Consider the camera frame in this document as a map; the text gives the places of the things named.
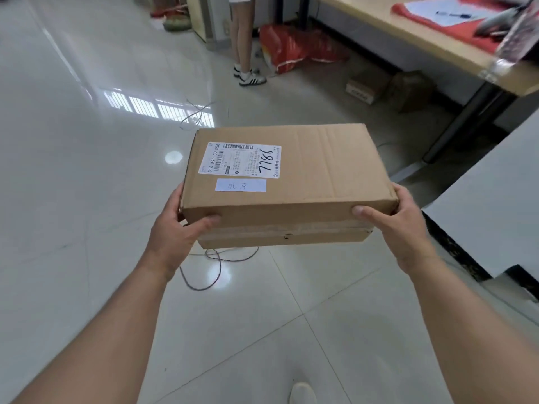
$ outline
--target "left hand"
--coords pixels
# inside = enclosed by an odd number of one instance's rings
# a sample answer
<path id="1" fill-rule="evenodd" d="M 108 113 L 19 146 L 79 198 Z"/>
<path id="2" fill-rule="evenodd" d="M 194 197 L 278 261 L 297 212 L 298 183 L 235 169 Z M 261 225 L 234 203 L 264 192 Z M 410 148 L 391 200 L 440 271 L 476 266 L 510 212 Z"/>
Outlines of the left hand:
<path id="1" fill-rule="evenodd" d="M 193 224 L 181 225 L 179 222 L 184 220 L 179 213 L 182 192 L 183 183 L 180 183 L 156 218 L 139 262 L 139 265 L 163 273 L 167 281 L 172 279 L 178 266 L 187 258 L 198 237 L 211 230 L 221 219 L 219 215 L 210 215 Z"/>

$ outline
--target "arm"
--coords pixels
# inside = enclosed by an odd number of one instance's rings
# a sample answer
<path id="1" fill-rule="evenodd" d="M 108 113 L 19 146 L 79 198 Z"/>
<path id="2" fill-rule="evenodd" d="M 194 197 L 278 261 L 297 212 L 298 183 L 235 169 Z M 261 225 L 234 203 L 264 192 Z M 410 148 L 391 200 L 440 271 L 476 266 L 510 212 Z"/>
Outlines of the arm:
<path id="1" fill-rule="evenodd" d="M 428 240 L 421 211 L 407 189 L 395 215 L 354 207 L 378 227 L 414 284 L 447 387 L 456 404 L 539 402 L 539 354 L 471 291 Z"/>
<path id="2" fill-rule="evenodd" d="M 174 190 L 146 250 L 101 311 L 12 404 L 134 404 L 142 386 L 166 284 L 219 217 L 183 227 Z"/>

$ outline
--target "wooden table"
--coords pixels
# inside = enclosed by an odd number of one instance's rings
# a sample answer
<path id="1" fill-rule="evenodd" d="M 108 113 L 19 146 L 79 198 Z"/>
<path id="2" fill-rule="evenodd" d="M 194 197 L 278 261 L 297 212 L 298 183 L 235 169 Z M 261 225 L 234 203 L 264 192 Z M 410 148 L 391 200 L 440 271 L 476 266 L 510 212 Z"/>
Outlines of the wooden table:
<path id="1" fill-rule="evenodd" d="M 368 24 L 400 38 L 455 65 L 456 67 L 483 78 L 493 60 L 491 54 L 481 49 L 455 40 L 427 26 L 408 20 L 391 12 L 396 3 L 414 0 L 320 0 L 339 10 L 353 15 Z M 299 26 L 305 29 L 309 0 L 300 0 Z M 529 62 L 519 62 L 506 76 L 485 81 L 474 96 L 455 117 L 448 128 L 438 137 L 433 146 L 423 156 L 421 162 L 413 164 L 392 176 L 401 181 L 425 164 L 435 162 L 443 149 L 462 130 L 474 134 L 485 124 L 495 120 L 519 96 L 539 90 L 539 67 Z"/>

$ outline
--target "barcode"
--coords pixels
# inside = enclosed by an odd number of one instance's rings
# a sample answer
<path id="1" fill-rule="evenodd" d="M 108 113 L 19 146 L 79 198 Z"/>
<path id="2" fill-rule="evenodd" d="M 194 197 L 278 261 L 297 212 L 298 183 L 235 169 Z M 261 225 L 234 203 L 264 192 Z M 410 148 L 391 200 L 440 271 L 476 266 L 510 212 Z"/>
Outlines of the barcode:
<path id="1" fill-rule="evenodd" d="M 252 144 L 229 144 L 226 143 L 223 146 L 223 149 L 254 149 L 254 145 Z"/>
<path id="2" fill-rule="evenodd" d="M 221 162 L 223 161 L 223 153 L 224 152 L 219 152 L 219 155 L 217 156 L 217 161 L 215 162 L 215 167 L 213 168 L 214 170 L 219 170 L 219 168 L 221 167 Z"/>

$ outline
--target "cardboard box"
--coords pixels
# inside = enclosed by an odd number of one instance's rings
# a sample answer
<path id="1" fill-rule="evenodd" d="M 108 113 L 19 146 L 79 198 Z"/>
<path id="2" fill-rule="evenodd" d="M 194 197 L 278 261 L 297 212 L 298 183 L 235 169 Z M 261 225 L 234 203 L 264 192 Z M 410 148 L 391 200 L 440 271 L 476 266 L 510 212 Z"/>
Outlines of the cardboard box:
<path id="1" fill-rule="evenodd" d="M 339 124 L 200 129 L 181 209 L 222 216 L 199 239 L 209 249 L 363 241 L 372 226 L 351 208 L 397 203 L 365 125 Z"/>
<path id="2" fill-rule="evenodd" d="M 371 105 L 385 91 L 391 76 L 376 67 L 369 67 L 350 78 L 346 84 L 346 92 Z"/>
<path id="3" fill-rule="evenodd" d="M 397 112 L 423 109 L 436 90 L 436 84 L 421 71 L 399 72 L 391 80 L 386 99 Z"/>

